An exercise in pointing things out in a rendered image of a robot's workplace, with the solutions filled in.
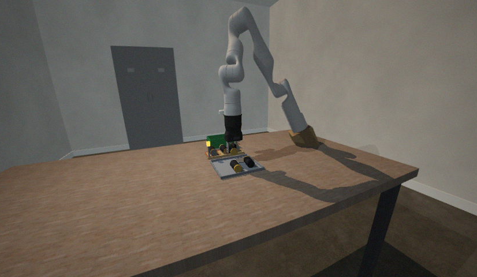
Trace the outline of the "green open-top box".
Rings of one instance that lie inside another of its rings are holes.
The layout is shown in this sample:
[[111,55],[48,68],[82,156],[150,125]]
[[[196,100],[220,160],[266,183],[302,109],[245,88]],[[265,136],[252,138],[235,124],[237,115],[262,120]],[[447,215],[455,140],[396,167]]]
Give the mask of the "green open-top box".
[[225,134],[207,136],[207,141],[209,141],[210,146],[213,146],[215,149],[219,149],[221,144],[226,146]]

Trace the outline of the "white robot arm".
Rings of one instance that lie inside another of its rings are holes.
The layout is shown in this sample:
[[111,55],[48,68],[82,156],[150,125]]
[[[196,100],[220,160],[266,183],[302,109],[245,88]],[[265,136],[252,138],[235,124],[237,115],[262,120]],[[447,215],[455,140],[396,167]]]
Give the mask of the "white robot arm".
[[281,107],[292,132],[297,133],[304,130],[308,125],[303,113],[299,110],[287,79],[283,78],[273,83],[274,59],[258,30],[251,12],[245,6],[229,17],[229,43],[226,54],[226,62],[228,65],[222,65],[218,72],[224,94],[224,103],[241,103],[240,90],[231,88],[229,83],[239,83],[244,79],[242,63],[243,44],[239,40],[239,35],[246,30],[249,30],[252,36],[253,59],[265,77],[273,95],[279,98],[287,94],[287,98],[281,103]]

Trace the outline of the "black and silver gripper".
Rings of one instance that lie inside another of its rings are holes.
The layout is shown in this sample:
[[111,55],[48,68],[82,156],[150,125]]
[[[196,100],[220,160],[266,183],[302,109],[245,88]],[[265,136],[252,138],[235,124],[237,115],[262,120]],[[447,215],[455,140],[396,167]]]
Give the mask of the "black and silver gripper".
[[227,153],[230,153],[229,143],[234,141],[234,147],[237,149],[237,142],[243,139],[241,132],[241,103],[224,103],[224,110],[219,110],[219,114],[224,114],[226,149]]

